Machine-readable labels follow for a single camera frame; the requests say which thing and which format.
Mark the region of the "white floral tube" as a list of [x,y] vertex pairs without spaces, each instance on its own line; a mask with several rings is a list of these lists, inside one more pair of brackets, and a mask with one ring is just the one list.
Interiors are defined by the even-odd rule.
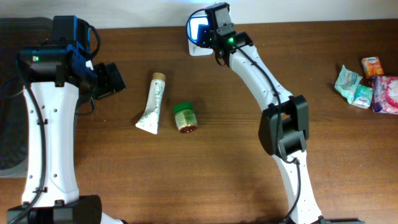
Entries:
[[137,128],[151,134],[158,133],[160,108],[165,90],[165,81],[166,76],[163,73],[153,73],[144,113],[136,123]]

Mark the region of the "green lid jar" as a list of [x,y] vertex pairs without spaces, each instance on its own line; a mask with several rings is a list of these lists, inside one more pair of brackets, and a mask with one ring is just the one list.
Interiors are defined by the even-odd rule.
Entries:
[[180,133],[190,133],[198,128],[197,117],[191,103],[184,102],[174,106],[174,117]]

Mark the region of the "teal wet wipes pack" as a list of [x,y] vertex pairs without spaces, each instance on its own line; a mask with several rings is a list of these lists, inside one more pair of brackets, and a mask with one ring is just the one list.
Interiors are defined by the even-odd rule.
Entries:
[[335,90],[344,98],[346,98],[347,102],[351,105],[354,101],[354,95],[356,93],[357,87],[362,79],[363,78],[361,75],[348,70],[343,65],[334,85]]

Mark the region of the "orange small tissue pack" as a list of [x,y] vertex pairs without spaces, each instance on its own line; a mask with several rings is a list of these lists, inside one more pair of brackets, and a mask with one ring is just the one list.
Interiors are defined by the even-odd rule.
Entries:
[[384,75],[379,57],[366,57],[361,59],[364,74],[366,78]]

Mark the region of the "small teal gum box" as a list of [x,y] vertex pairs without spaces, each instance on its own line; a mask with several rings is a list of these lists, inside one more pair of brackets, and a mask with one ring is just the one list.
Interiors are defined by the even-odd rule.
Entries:
[[354,94],[353,106],[368,109],[371,105],[373,89],[364,85],[358,85]]

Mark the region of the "red purple tissue pack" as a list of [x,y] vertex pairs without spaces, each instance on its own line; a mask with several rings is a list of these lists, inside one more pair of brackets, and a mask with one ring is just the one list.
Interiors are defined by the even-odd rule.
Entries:
[[379,76],[371,80],[375,113],[397,114],[397,77]]

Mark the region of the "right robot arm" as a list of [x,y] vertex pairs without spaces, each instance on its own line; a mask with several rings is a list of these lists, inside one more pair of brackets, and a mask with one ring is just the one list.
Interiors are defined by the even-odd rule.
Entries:
[[193,43],[212,49],[219,65],[239,75],[261,109],[259,140],[277,164],[289,203],[282,223],[322,223],[307,168],[308,102],[286,90],[266,67],[248,34],[236,31],[228,3],[202,11],[208,24],[199,26]]

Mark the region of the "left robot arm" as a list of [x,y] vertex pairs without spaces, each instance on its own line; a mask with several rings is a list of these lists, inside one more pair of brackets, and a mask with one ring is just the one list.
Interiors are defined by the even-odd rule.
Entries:
[[55,16],[51,38],[16,56],[29,122],[27,180],[8,223],[116,223],[97,195],[80,195],[74,166],[77,109],[125,89],[114,63],[97,65],[96,29],[76,16]]

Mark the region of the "white barcode scanner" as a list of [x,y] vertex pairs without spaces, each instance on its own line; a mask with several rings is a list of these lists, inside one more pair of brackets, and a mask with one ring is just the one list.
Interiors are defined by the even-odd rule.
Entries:
[[193,57],[206,56],[213,53],[213,49],[201,48],[196,45],[199,28],[202,27],[208,28],[208,19],[205,15],[194,15],[189,18],[186,30],[188,35],[189,54]]

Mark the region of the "grey plastic mesh basket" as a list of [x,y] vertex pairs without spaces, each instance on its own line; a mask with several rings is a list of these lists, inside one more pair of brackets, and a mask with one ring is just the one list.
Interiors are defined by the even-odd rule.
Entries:
[[1,177],[27,173],[28,117],[16,55],[50,37],[52,20],[45,17],[1,19]]

